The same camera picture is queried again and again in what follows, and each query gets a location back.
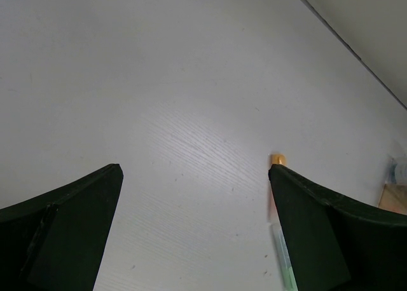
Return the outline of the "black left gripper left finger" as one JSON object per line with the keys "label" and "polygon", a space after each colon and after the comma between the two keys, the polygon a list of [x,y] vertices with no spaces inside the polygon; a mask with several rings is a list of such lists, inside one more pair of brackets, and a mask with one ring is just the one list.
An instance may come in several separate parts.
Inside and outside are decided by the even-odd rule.
{"label": "black left gripper left finger", "polygon": [[1,290],[93,290],[122,183],[109,164],[1,209]]}

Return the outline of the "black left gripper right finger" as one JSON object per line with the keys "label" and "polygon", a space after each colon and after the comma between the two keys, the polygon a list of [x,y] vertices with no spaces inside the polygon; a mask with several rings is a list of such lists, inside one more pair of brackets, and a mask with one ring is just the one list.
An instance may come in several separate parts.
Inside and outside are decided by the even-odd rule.
{"label": "black left gripper right finger", "polygon": [[268,172],[299,290],[406,290],[406,216]]}

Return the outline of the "green-capped clear highlighter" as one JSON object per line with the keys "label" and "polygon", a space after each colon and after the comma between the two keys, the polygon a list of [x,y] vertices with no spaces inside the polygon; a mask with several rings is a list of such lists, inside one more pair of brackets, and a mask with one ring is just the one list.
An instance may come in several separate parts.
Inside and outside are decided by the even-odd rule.
{"label": "green-capped clear highlighter", "polygon": [[289,257],[283,230],[280,224],[276,223],[271,225],[271,231],[277,251],[284,288],[287,291],[297,291],[298,287],[294,277],[294,271]]}

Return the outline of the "thin pink pen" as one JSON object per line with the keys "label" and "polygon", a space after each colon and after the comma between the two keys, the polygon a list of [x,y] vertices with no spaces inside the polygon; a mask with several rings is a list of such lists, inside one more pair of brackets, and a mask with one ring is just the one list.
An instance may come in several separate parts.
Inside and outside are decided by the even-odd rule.
{"label": "thin pink pen", "polygon": [[276,222],[278,219],[278,214],[276,211],[275,200],[273,197],[272,189],[269,189],[268,192],[268,220],[271,224]]}

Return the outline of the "blue round putty jar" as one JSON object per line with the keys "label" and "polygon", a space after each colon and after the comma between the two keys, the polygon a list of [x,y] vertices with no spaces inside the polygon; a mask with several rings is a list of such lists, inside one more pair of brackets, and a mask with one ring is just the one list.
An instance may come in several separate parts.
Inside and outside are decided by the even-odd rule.
{"label": "blue round putty jar", "polygon": [[406,162],[395,161],[390,167],[389,179],[392,184],[406,185]]}

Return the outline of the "yellow-capped pink highlighter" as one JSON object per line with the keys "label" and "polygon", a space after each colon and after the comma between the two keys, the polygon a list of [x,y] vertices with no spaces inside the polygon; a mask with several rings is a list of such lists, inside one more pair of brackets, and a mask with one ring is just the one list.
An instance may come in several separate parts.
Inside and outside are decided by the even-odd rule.
{"label": "yellow-capped pink highlighter", "polygon": [[283,154],[272,154],[270,156],[270,164],[271,165],[287,165],[286,157]]}

